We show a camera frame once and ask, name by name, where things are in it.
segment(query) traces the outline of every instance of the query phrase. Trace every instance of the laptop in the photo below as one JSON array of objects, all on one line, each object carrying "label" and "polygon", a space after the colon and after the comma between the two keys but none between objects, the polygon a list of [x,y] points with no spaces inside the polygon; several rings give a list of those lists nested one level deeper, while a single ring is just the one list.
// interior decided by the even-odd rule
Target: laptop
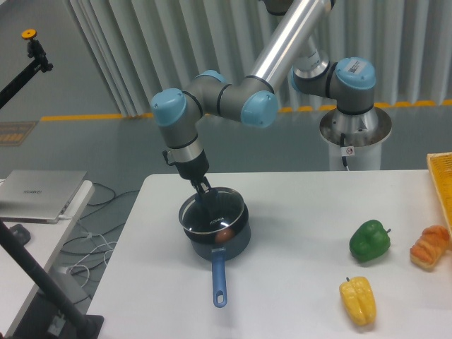
[{"label": "laptop", "polygon": [[0,185],[0,219],[57,223],[85,176],[84,171],[12,171]]}]

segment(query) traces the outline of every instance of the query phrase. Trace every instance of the orange bread roll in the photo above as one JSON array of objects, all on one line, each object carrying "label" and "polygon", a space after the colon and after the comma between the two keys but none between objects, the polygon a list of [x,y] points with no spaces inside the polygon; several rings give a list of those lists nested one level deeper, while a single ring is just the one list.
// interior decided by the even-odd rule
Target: orange bread roll
[{"label": "orange bread roll", "polygon": [[449,237],[445,227],[435,225],[426,228],[410,249],[411,261],[420,268],[431,270],[447,249]]}]

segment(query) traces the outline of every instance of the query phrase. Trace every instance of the white table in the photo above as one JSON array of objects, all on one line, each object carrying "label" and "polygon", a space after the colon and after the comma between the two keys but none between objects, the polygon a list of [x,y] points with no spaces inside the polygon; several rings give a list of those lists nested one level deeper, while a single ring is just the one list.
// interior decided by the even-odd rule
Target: white table
[{"label": "white table", "polygon": [[[60,220],[57,224],[21,222],[31,234],[31,240],[25,248],[47,272],[93,193],[93,184],[84,181],[66,209],[65,215],[72,217],[70,220]],[[17,222],[5,224],[11,227]],[[0,332],[8,336],[13,334],[38,287],[2,247],[0,247],[0,274]]]},{"label": "white table", "polygon": [[[452,255],[434,272],[410,262],[424,228],[444,224],[428,171],[209,174],[240,192],[251,241],[226,264],[228,304],[212,303],[210,263],[178,221],[194,190],[178,175],[141,188],[89,314],[100,338],[449,338]],[[389,251],[359,265],[348,242],[365,221],[391,228]],[[369,279],[376,323],[354,326],[340,301],[346,277]]]}]

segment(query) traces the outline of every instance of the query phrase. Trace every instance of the cooking pot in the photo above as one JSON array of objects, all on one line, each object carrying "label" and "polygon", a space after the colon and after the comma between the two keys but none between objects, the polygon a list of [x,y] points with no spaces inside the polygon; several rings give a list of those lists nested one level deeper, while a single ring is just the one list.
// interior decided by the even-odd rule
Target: cooking pot
[{"label": "cooking pot", "polygon": [[226,306],[225,261],[241,254],[251,237],[242,196],[226,187],[194,194],[182,205],[179,221],[195,252],[212,262],[213,304]]}]

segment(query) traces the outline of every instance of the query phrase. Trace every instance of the yellow floor stripe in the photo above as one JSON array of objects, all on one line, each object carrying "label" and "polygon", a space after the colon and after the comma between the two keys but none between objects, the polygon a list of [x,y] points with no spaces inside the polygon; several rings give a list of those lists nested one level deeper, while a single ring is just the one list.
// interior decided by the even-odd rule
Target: yellow floor stripe
[{"label": "yellow floor stripe", "polygon": [[66,120],[100,120],[120,119],[120,114],[84,114],[84,115],[56,115],[54,117],[42,117],[41,121],[66,121]]},{"label": "yellow floor stripe", "polygon": [[394,104],[394,107],[411,107],[411,103],[408,101],[400,101]]},{"label": "yellow floor stripe", "polygon": [[[444,100],[441,105],[436,105],[434,101],[431,100],[420,100],[414,104],[408,101],[396,102],[394,105],[390,105],[387,102],[375,102],[375,107],[378,108],[401,108],[401,107],[433,107],[433,106],[450,106],[452,105],[452,99]],[[322,105],[317,111],[331,111],[335,109],[335,105]],[[312,106],[300,106],[297,108],[296,112],[312,112],[315,109]],[[293,113],[291,107],[283,107],[278,113]],[[154,114],[145,113],[138,115],[136,117],[126,117],[124,118],[121,114],[84,114],[84,115],[56,115],[54,117],[42,117],[41,121],[69,121],[69,120],[101,120],[101,119],[148,119],[153,118]]]}]

